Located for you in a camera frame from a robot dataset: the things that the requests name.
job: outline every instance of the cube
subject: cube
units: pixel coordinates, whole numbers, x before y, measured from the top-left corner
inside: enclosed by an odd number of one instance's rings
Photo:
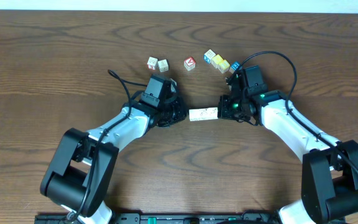
[[[188,57],[185,59],[185,68],[190,71],[191,69],[196,67],[196,61],[193,57]]]
[[[213,57],[215,57],[216,53],[213,52],[211,49],[209,49],[207,52],[205,52],[204,54],[204,60],[206,63],[211,63],[211,60]]]
[[[214,68],[218,68],[219,63],[223,61],[223,58],[220,55],[216,55],[212,58],[211,64],[214,66]]]
[[[167,59],[158,61],[158,68],[160,69],[160,72],[168,71],[168,62],[167,62]]]
[[[229,68],[230,68],[230,63],[227,62],[227,60],[223,60],[218,65],[218,69],[219,69],[219,71],[221,71],[221,73],[225,73],[225,72],[229,71]]]
[[[157,68],[157,58],[149,57],[149,61],[147,61],[147,66],[149,69],[155,70]]]
[[[240,66],[240,63],[239,62],[234,62],[231,66],[230,66],[230,69],[229,71],[231,73],[234,73],[234,71],[236,71],[236,69]]]

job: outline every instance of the wooden table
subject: wooden table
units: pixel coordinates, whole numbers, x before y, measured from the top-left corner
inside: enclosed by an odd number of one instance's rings
[[[39,192],[62,134],[95,128],[126,96],[107,74],[147,83],[149,56],[166,58],[190,108],[229,90],[203,61],[277,50],[298,69],[293,102],[315,125],[358,142],[358,15],[0,11],[0,223],[65,212]],[[194,70],[183,60],[193,56]],[[289,65],[255,58],[271,90],[288,91]],[[130,86],[131,93],[141,88]],[[278,209],[300,198],[301,164],[274,133],[234,121],[153,128],[119,155],[106,203],[155,212]],[[348,217],[358,223],[358,213]]]

